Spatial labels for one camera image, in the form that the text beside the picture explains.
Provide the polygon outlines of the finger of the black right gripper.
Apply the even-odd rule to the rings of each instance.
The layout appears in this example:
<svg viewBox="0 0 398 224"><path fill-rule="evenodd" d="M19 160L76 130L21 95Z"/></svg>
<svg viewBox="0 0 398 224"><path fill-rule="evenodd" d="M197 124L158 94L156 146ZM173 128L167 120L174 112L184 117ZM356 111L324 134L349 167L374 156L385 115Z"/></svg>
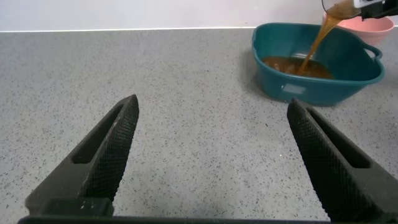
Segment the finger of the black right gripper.
<svg viewBox="0 0 398 224"><path fill-rule="evenodd" d="M380 19L397 15L397 0L366 0L361 8L361 18Z"/></svg>

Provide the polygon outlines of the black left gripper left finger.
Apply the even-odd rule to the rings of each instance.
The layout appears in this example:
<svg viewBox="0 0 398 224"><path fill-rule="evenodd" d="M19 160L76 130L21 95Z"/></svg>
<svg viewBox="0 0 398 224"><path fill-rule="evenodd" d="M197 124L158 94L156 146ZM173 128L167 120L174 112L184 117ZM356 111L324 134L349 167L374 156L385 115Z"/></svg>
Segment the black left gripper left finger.
<svg viewBox="0 0 398 224"><path fill-rule="evenodd" d="M26 198L31 215L53 199L114 200L139 118L136 95L117 102Z"/></svg>

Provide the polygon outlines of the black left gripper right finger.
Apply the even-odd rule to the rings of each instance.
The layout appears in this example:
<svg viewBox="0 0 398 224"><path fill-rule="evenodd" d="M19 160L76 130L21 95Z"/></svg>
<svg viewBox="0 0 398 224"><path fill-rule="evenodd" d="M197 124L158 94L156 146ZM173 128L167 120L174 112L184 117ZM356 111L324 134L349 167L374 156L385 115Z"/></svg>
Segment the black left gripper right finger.
<svg viewBox="0 0 398 224"><path fill-rule="evenodd" d="M312 106L287 118L311 183L332 222L396 222L397 179Z"/></svg>

